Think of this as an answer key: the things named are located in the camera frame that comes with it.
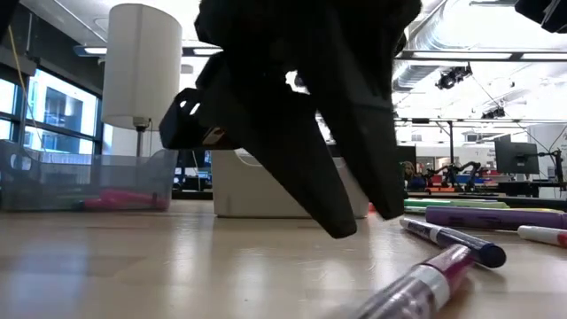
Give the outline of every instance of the table surface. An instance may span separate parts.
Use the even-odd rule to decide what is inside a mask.
[[[1,214],[0,318],[345,318],[439,249],[375,215],[347,239],[309,220],[168,213]],[[567,250],[512,232],[502,268],[473,268],[439,318],[567,318]]]

